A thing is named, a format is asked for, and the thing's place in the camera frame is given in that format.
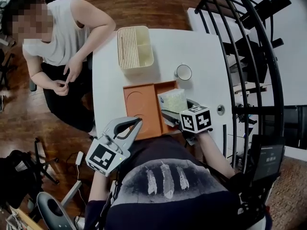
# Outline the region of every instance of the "wrist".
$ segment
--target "wrist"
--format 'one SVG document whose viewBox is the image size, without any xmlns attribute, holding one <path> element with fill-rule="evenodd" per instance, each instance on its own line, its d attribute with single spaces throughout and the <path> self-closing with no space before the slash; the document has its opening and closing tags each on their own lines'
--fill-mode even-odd
<svg viewBox="0 0 307 230">
<path fill-rule="evenodd" d="M 204 130 L 195 135 L 197 140 L 201 139 L 202 137 L 206 137 L 206 136 L 210 136 L 208 130 Z"/>
<path fill-rule="evenodd" d="M 85 59 L 85 56 L 82 55 L 82 53 L 80 51 L 78 51 L 74 56 L 73 58 L 75 58 L 76 61 L 79 61 L 79 62 L 83 62 L 84 59 Z"/>
<path fill-rule="evenodd" d="M 54 90 L 57 87 L 57 84 L 55 81 L 51 80 L 49 85 L 48 85 L 48 89 L 50 90 Z"/>
<path fill-rule="evenodd" d="M 94 176 L 95 177 L 100 177 L 100 178 L 107 178 L 105 175 L 103 175 L 102 173 L 100 173 L 100 172 L 98 172 L 98 171 L 95 171 L 95 173 L 94 173 Z"/>
</svg>

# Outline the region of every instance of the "white table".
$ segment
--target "white table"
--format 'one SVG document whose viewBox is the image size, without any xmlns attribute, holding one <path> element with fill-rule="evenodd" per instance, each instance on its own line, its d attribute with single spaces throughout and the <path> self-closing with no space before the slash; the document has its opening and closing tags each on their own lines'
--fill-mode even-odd
<svg viewBox="0 0 307 230">
<path fill-rule="evenodd" d="M 127 116 L 123 86 L 174 80 L 174 71 L 186 64 L 192 69 L 188 81 L 178 81 L 186 97 L 211 109 L 212 137 L 223 147 L 223 124 L 230 124 L 231 100 L 226 66 L 216 35 L 192 31 L 150 29 L 154 64 L 150 73 L 125 76 L 118 65 L 117 37 L 111 38 L 93 54 L 93 97 L 98 136 L 114 118 Z M 222 104 L 225 114 L 216 109 Z"/>
</svg>

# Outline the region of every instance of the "beige plastic basket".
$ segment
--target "beige plastic basket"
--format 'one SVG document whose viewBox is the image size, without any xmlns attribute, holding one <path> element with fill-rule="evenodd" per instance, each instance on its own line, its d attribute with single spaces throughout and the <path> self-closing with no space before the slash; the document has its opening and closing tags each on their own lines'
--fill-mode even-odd
<svg viewBox="0 0 307 230">
<path fill-rule="evenodd" d="M 120 28 L 117 31 L 118 63 L 125 74 L 140 73 L 154 63 L 149 30 L 146 26 Z"/>
</svg>

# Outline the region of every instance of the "knee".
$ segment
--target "knee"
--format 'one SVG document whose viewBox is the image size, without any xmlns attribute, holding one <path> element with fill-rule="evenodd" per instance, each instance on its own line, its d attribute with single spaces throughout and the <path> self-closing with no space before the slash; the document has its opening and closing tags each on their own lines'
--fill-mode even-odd
<svg viewBox="0 0 307 230">
<path fill-rule="evenodd" d="M 58 113 L 60 113 L 60 105 L 57 102 L 54 102 L 52 100 L 48 100 L 47 101 L 47 106 L 50 110 L 51 113 L 53 113 L 55 116 L 58 115 Z"/>
<path fill-rule="evenodd" d="M 50 112 L 55 116 L 58 116 L 58 114 L 61 112 L 61 109 L 63 109 L 63 103 L 59 100 L 58 96 L 53 91 L 44 90 L 44 94 Z"/>
</svg>

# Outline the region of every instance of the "black metal railing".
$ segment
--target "black metal railing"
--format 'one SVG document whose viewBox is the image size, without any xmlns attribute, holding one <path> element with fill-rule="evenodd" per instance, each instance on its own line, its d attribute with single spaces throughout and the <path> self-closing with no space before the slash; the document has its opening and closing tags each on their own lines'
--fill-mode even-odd
<svg viewBox="0 0 307 230">
<path fill-rule="evenodd" d="M 220 0 L 201 0 L 198 6 L 195 9 L 196 14 L 200 14 L 200 17 L 202 19 L 202 22 L 204 24 L 205 30 L 207 33 L 209 33 L 209 28 L 208 25 L 205 21 L 204 15 L 201 10 L 206 10 L 209 14 L 209 17 L 211 19 L 212 25 L 214 27 L 215 33 L 219 37 L 221 47 L 222 47 L 222 52 L 224 55 L 224 60 L 225 60 L 225 65 L 226 65 L 226 71 L 227 71 L 227 76 L 228 76 L 228 82 L 229 82 L 229 89 L 230 89 L 230 97 L 231 97 L 231 105 L 232 105 L 232 120 L 233 120 L 233 154 L 232 154 L 232 166 L 235 167 L 236 165 L 236 116 L 237 115 L 244 115 L 244 124 L 245 124 L 245 142 L 244 142 L 244 154 L 243 154 L 243 160 L 242 160 L 242 171 L 245 172 L 246 170 L 246 164 L 247 164 L 247 158 L 248 158 L 248 115 L 258 115 L 258 120 L 259 120 L 259 130 L 258 133 L 262 134 L 262 116 L 263 115 L 268 115 L 268 114 L 274 114 L 275 116 L 275 126 L 274 126 L 274 132 L 275 135 L 277 136 L 283 136 L 283 89 L 282 89 L 282 83 L 281 83 L 281 78 L 278 70 L 278 65 L 277 65 L 277 59 L 273 51 L 273 47 L 271 42 L 273 42 L 273 13 L 276 11 L 279 11 L 283 7 L 287 6 L 288 3 L 291 3 L 290 1 L 286 0 L 286 3 L 284 4 L 278 4 L 279 7 L 276 8 L 276 6 L 270 6 L 271 9 L 271 14 L 264 14 L 262 13 L 262 10 L 260 10 L 264 4 L 271 4 L 271 0 L 262 0 L 262 2 L 255 2 L 253 0 L 225 0 L 226 4 L 221 3 Z M 230 74 L 230 66 L 228 64 L 228 59 L 227 59 L 227 54 L 226 54 L 226 49 L 224 42 L 222 40 L 221 34 L 219 32 L 219 28 L 215 22 L 214 16 L 213 16 L 213 10 L 212 6 L 210 7 L 209 4 L 214 4 L 216 7 L 216 10 L 218 14 L 221 16 L 222 21 L 224 23 L 225 29 L 227 31 L 227 34 L 229 36 L 229 40 L 231 42 L 231 51 L 235 55 L 236 59 L 236 65 L 238 68 L 238 73 L 240 77 L 240 82 L 241 82 L 241 89 L 242 89 L 242 95 L 243 95 L 243 107 L 236 107 L 235 103 L 235 95 L 234 95 L 234 90 L 233 90 L 233 84 L 232 84 L 232 79 L 231 79 L 231 74 Z M 246 13 L 243 13 L 238 10 L 234 6 L 234 4 L 238 4 L 246 9 Z M 248 106 L 248 101 L 247 101 L 247 91 L 245 88 L 245 79 L 244 79 L 244 74 L 242 70 L 242 64 L 240 61 L 239 53 L 238 53 L 238 48 L 236 45 L 236 42 L 234 41 L 234 37 L 231 33 L 231 30 L 229 28 L 226 15 L 224 14 L 222 8 L 228 9 L 233 18 L 235 19 L 240 32 L 242 34 L 242 39 L 244 41 L 245 45 L 245 55 L 249 57 L 251 67 L 252 67 L 252 72 L 254 74 L 254 82 L 256 86 L 256 93 L 257 93 L 257 107 L 249 107 Z M 265 32 L 265 19 L 271 18 L 271 40 L 267 38 L 266 32 Z M 255 63 L 253 50 L 251 49 L 251 42 L 249 39 L 249 36 L 246 34 L 245 31 L 245 24 L 249 25 L 249 28 L 255 27 L 259 39 L 259 47 L 263 51 L 266 59 L 266 64 L 267 67 L 270 71 L 270 76 L 271 76 L 271 81 L 272 81 L 272 90 L 273 90 L 273 95 L 274 95 L 274 107 L 264 107 L 262 106 L 262 100 L 261 100 L 261 90 L 260 90 L 260 81 L 259 81 L 259 76 L 258 76 L 258 70 L 257 66 Z M 223 154 L 226 156 L 225 152 L 225 142 L 226 142 L 226 127 L 223 127 L 223 132 L 224 132 L 224 147 L 223 147 Z"/>
</svg>

